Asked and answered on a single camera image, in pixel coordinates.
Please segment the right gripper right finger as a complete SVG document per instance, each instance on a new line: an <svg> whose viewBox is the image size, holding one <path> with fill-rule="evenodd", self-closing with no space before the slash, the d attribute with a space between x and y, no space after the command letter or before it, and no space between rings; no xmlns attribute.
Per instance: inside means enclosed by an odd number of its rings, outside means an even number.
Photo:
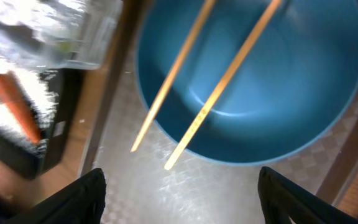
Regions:
<svg viewBox="0 0 358 224"><path fill-rule="evenodd" d="M358 223L269 167L259 172L258 193L268 224Z"/></svg>

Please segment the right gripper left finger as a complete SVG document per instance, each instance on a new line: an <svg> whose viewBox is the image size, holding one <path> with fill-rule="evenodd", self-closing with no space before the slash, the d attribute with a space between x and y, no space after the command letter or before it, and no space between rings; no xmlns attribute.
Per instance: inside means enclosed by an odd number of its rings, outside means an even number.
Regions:
<svg viewBox="0 0 358 224"><path fill-rule="evenodd" d="M105 208L106 179L95 168L8 224L100 224Z"/></svg>

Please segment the orange carrot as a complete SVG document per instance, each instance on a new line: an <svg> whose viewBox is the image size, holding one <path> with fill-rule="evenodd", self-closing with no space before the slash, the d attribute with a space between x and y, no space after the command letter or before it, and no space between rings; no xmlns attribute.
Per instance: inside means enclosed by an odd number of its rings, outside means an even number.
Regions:
<svg viewBox="0 0 358 224"><path fill-rule="evenodd" d="M0 102L7 106L27 139L33 144L38 144L42 139L39 128L20 88L8 73L0 73Z"/></svg>

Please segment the black plastic tray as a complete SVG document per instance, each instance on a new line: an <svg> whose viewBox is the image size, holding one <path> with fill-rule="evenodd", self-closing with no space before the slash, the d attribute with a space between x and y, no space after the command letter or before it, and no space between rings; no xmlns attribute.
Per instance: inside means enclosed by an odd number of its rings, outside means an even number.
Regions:
<svg viewBox="0 0 358 224"><path fill-rule="evenodd" d="M29 180L60 162L85 73L82 70L63 68L47 70L41 74L42 79L48 82L49 90L58 93L57 112L50 127L44 132L47 140L45 147L29 151L0 135L0 161Z"/></svg>

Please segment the brown serving tray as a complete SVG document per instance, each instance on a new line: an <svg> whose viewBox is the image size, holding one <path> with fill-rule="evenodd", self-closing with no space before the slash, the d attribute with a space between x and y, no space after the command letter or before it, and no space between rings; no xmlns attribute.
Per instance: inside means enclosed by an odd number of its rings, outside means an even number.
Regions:
<svg viewBox="0 0 358 224"><path fill-rule="evenodd" d="M311 193L328 176L358 120L358 88L342 116L303 150L277 161L239 166L186 150L164 165L178 142L154 122L131 152L158 89L202 6L201 1L142 1L127 50L112 59L107 95L96 120L83 172L106 177L103 223L263 223L257 183L269 166Z"/></svg>

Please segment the white rice pile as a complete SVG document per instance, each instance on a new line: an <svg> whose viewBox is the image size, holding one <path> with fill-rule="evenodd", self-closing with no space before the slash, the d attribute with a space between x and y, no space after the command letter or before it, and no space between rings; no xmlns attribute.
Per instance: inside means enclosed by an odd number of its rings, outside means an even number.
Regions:
<svg viewBox="0 0 358 224"><path fill-rule="evenodd" d="M8 73L15 80L25 102L30 107L42 139L38 144L31 143L7 106L1 102L0 135L29 151L34 151L38 147L44 148L47 142L44 132L50 127L57 112L58 93L49 90L48 82L42 79L41 73L20 68L1 55L0 73Z"/></svg>

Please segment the dark blue plate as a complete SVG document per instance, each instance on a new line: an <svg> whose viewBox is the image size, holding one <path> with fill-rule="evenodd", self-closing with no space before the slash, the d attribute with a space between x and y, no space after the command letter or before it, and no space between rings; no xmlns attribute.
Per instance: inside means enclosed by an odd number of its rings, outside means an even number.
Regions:
<svg viewBox="0 0 358 224"><path fill-rule="evenodd" d="M175 142L230 66L267 1L220 0L208 16L155 123ZM358 88L358 1L282 1L187 150L254 166L321 137Z"/></svg>

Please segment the right wooden chopstick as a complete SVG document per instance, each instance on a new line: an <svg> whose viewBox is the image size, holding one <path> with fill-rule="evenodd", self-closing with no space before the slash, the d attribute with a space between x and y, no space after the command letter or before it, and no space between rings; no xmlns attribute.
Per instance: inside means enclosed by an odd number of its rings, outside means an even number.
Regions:
<svg viewBox="0 0 358 224"><path fill-rule="evenodd" d="M220 79L219 83L216 85L213 92L207 99L206 103L204 104L200 112L197 114L193 122L190 124L189 128L186 130L177 147L172 152L168 161L164 165L165 170L170 170L175 165L189 142L192 140L193 136L196 134L202 122L205 120L208 113L211 111L214 104L217 102L225 87L227 87L228 83L231 81L232 77L237 72L237 69L241 66L242 62L251 51L252 47L266 28L267 24L270 22L271 18L273 17L281 3L281 0L272 0L264 13L259 18L259 20L256 22L250 34L247 36L243 45L241 46L238 53L231 62L230 66L228 67L228 69Z"/></svg>

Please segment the wooden chopstick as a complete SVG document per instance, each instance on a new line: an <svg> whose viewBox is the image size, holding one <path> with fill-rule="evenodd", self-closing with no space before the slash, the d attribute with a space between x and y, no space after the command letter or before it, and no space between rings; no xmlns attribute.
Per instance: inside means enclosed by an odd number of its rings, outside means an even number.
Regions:
<svg viewBox="0 0 358 224"><path fill-rule="evenodd" d="M251 51L252 47L266 28L267 24L270 22L271 18L273 17L281 3L281 0L272 0L264 13L259 18L259 20L256 22L250 34L247 36L243 45L241 46L238 53L231 62L230 66L228 67L228 69L220 79L219 83L216 85L213 92L207 99L206 103L204 104L200 112L197 114L193 122L190 124L189 128L186 130L177 147L172 152L168 161L164 165L165 170L170 170L175 165L189 142L192 140L193 136L196 134L202 122L205 120L208 113L211 111L214 104L217 102L225 87L227 87L228 83L231 81L232 77L237 72L237 69L241 66L242 62Z"/></svg>
<svg viewBox="0 0 358 224"><path fill-rule="evenodd" d="M215 2L215 0L204 1L173 65L171 66L149 109L149 112L147 113L147 116L145 117L140 131L131 147L131 152L135 152L136 150L138 150L143 138L145 137L145 134L149 130L150 125L154 121L154 118L158 114L160 107L162 106L168 92L170 91L173 82L175 81L175 78L181 69L181 66L185 62L186 57L188 56L193 44L195 43L198 34L200 33L204 23L206 22L210 12L212 11Z"/></svg>

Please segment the clear plastic bin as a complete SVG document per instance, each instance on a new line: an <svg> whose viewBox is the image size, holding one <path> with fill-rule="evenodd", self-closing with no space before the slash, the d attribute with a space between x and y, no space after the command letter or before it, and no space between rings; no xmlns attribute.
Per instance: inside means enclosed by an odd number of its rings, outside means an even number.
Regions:
<svg viewBox="0 0 358 224"><path fill-rule="evenodd" d="M0 0L0 55L25 68L96 70L122 0Z"/></svg>

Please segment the left wooden chopstick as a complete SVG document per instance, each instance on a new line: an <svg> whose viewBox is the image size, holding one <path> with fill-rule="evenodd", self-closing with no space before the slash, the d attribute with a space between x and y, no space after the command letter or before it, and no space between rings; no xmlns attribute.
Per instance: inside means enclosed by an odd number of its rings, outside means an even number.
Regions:
<svg viewBox="0 0 358 224"><path fill-rule="evenodd" d="M147 116L145 117L140 131L131 147L131 152L135 152L136 150L138 150L143 138L145 137L145 134L149 130L150 125L154 121L154 118L158 114L160 107L162 106L168 92L170 91L173 82L175 81L175 78L181 69L181 66L185 62L186 57L188 56L193 44L195 43L198 34L200 33L204 23L206 22L210 12L212 11L215 2L215 0L204 1L173 65L171 66L149 109L149 112L147 113Z"/></svg>

